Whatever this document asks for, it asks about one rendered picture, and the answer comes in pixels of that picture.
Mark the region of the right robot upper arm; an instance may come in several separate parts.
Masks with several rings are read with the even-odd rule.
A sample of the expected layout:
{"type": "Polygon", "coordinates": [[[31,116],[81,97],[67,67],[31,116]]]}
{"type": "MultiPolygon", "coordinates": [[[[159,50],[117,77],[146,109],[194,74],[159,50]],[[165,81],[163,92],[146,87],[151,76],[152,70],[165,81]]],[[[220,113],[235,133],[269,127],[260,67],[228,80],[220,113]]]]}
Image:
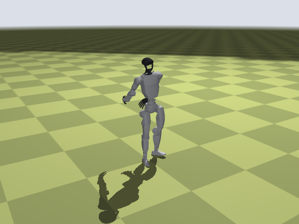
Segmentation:
{"type": "Polygon", "coordinates": [[[143,77],[142,76],[141,77],[136,77],[134,79],[134,83],[133,83],[133,85],[131,87],[131,95],[130,96],[135,96],[136,95],[136,91],[135,90],[137,89],[137,87],[139,85],[142,84],[142,82],[143,82],[143,77]]]}

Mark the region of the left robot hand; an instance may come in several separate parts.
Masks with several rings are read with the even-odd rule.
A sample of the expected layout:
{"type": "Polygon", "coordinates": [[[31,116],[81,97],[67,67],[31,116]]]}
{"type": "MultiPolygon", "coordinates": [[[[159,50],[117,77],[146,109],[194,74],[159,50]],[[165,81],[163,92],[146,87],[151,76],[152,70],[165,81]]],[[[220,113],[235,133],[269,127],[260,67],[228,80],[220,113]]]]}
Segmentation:
{"type": "Polygon", "coordinates": [[[145,103],[147,103],[148,102],[148,99],[147,98],[144,98],[144,99],[142,99],[140,102],[139,102],[139,106],[140,107],[142,107],[142,109],[143,109],[143,107],[144,107],[144,105],[145,105],[145,103]],[[143,105],[143,106],[142,106],[143,105]]]}

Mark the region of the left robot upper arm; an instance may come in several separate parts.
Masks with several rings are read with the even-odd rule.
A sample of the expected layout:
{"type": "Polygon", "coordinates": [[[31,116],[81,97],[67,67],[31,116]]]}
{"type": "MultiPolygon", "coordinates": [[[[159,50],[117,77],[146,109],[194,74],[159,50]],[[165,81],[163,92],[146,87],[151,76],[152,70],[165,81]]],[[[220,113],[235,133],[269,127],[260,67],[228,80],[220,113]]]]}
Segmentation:
{"type": "Polygon", "coordinates": [[[161,80],[161,78],[163,77],[163,75],[162,75],[162,73],[161,73],[161,72],[159,72],[159,71],[157,71],[156,73],[158,74],[158,77],[159,77],[159,82],[160,82],[160,80],[161,80]]]}

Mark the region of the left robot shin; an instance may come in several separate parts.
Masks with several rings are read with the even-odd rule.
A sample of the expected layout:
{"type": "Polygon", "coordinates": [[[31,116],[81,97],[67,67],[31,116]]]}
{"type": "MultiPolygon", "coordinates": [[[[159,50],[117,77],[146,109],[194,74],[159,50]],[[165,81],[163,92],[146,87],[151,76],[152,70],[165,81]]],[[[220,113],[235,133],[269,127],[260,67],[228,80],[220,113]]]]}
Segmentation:
{"type": "Polygon", "coordinates": [[[157,152],[158,148],[159,148],[159,144],[160,144],[160,140],[161,140],[161,133],[162,133],[162,131],[158,135],[153,135],[154,151],[155,152],[157,152]]]}

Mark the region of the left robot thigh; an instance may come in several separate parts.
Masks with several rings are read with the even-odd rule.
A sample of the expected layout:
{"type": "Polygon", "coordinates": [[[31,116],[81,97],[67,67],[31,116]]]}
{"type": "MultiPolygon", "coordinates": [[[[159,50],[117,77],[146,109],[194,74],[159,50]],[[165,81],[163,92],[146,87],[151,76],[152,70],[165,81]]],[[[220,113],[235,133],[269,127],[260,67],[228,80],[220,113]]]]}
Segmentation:
{"type": "Polygon", "coordinates": [[[157,111],[155,112],[157,112],[157,116],[156,116],[157,127],[154,127],[152,132],[154,135],[158,135],[164,126],[164,120],[165,120],[164,108],[161,105],[157,105],[157,111]]]}

